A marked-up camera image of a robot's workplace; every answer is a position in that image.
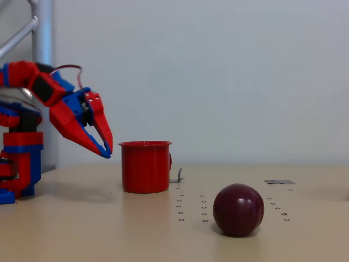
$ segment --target red cup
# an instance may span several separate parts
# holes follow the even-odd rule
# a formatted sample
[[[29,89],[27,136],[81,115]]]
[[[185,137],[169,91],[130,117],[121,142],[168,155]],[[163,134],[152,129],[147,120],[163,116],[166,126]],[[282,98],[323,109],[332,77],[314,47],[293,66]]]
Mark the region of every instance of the red cup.
[[[170,185],[172,159],[168,141],[122,142],[122,185],[125,192],[159,193]]]

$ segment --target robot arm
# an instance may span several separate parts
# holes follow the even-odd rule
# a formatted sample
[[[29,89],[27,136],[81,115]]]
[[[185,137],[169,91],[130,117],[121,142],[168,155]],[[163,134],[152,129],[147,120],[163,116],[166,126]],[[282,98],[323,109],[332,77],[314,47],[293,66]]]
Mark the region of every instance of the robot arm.
[[[53,67],[27,61],[7,63],[0,68],[0,87],[25,87],[39,101],[50,108],[50,121],[67,139],[86,149],[110,158],[113,149],[112,132],[104,115],[98,93],[85,87],[74,92],[74,87],[61,78]],[[0,112],[5,126],[16,125],[18,119],[10,111]],[[88,134],[85,126],[94,126],[101,136],[104,147]]]

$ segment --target cup rim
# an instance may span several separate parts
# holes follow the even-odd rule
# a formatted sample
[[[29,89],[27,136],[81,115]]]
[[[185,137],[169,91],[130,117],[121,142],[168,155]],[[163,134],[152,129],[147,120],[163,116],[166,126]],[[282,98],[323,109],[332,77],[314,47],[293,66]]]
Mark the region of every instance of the cup rim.
[[[172,144],[170,141],[161,141],[161,140],[141,140],[141,141],[126,141],[120,142],[119,146],[128,146],[128,147],[156,147],[156,146],[168,146]]]

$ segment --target red robot part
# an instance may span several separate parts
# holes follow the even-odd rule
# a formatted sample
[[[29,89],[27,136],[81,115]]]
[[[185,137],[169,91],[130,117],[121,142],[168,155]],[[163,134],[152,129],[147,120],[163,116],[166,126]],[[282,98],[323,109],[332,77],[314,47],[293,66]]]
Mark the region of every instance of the red robot part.
[[[21,196],[21,190],[25,189],[31,182],[31,155],[30,153],[8,153],[7,158],[17,164],[18,178],[2,181],[0,188],[5,188],[16,194],[16,198]]]
[[[35,146],[43,143],[42,132],[4,133],[4,146]]]
[[[6,68],[7,79],[2,75],[0,86],[27,87],[45,106],[52,106],[67,93],[50,76],[49,68],[47,71],[42,71],[37,64],[27,61],[9,63],[4,68]]]
[[[98,134],[106,141],[113,152],[113,135],[109,128],[107,119],[104,115],[104,107],[100,96],[96,92],[86,92],[85,93],[86,101],[93,111],[93,126],[95,126]]]
[[[93,143],[81,124],[76,121],[74,113],[63,100],[50,107],[50,121],[63,137],[96,154],[100,154],[98,147]]]

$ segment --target white wall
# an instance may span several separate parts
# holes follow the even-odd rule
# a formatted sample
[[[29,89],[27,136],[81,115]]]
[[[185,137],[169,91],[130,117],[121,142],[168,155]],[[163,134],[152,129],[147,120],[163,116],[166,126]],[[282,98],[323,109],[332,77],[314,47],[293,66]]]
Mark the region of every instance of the white wall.
[[[56,63],[84,68],[117,143],[177,162],[349,163],[345,0],[60,0]],[[59,166],[102,158],[60,138]]]

